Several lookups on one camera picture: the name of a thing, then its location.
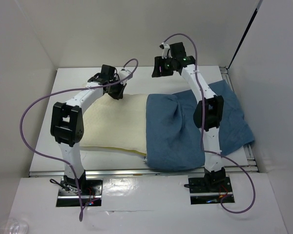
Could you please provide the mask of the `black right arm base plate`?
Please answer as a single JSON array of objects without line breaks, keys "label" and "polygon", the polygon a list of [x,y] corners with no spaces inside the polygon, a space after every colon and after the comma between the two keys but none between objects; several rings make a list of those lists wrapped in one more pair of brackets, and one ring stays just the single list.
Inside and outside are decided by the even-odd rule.
[{"label": "black right arm base plate", "polygon": [[234,195],[230,178],[227,176],[223,182],[208,186],[203,177],[190,177],[188,184],[191,205],[196,204],[218,204],[221,199],[223,203],[234,203]]}]

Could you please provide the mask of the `cream yellow foam pillow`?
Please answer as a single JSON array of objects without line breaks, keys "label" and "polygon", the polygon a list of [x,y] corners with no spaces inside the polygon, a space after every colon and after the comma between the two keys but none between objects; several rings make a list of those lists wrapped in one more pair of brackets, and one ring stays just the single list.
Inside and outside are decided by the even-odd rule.
[{"label": "cream yellow foam pillow", "polygon": [[124,94],[120,100],[108,94],[97,99],[83,114],[83,148],[114,148],[147,155],[147,94]]}]

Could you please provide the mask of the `blue fabric pillowcase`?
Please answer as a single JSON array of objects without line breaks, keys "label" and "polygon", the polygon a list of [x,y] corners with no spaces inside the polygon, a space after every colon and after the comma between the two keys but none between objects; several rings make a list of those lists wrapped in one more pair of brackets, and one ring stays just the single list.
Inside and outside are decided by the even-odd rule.
[{"label": "blue fabric pillowcase", "polygon": [[[219,129],[222,155],[227,156],[254,142],[235,93],[222,80],[210,88],[224,98]],[[166,95],[151,94],[146,102],[146,163],[160,171],[184,171],[202,167],[205,155],[200,146],[200,130],[193,113],[197,106],[191,90]]]}]

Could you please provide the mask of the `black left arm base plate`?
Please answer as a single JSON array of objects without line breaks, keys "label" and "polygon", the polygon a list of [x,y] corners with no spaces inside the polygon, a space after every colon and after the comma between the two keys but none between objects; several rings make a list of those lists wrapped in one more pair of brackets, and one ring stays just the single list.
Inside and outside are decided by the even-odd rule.
[{"label": "black left arm base plate", "polygon": [[[59,190],[56,207],[79,207],[80,203],[77,188],[66,185],[63,178],[58,184]],[[86,203],[89,203],[88,206],[90,207],[101,206],[102,190],[102,179],[86,180],[85,187],[81,190],[82,205],[85,206]]]}]

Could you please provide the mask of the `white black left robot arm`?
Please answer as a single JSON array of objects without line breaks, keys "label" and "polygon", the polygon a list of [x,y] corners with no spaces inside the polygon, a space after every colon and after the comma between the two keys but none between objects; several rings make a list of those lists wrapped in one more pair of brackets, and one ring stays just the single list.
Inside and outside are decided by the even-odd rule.
[{"label": "white black left robot arm", "polygon": [[130,78],[129,70],[123,68],[117,72],[115,67],[104,64],[87,81],[84,90],[66,102],[53,105],[50,133],[60,147],[63,160],[69,163],[64,167],[64,184],[77,195],[85,192],[87,184],[80,154],[80,141],[85,133],[83,114],[104,94],[122,99],[126,80]]}]

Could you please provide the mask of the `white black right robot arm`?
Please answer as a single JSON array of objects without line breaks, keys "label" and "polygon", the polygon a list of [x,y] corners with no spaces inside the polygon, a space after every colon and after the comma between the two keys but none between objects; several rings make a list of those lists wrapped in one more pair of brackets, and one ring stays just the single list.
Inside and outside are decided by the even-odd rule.
[{"label": "white black right robot arm", "polygon": [[219,127],[223,115],[224,99],[216,95],[204,80],[196,60],[186,54],[183,43],[160,45],[161,56],[154,59],[153,78],[167,77],[178,72],[191,88],[197,106],[193,114],[195,126],[201,132],[201,147],[205,155],[203,185],[208,191],[218,191],[226,179],[220,157]]}]

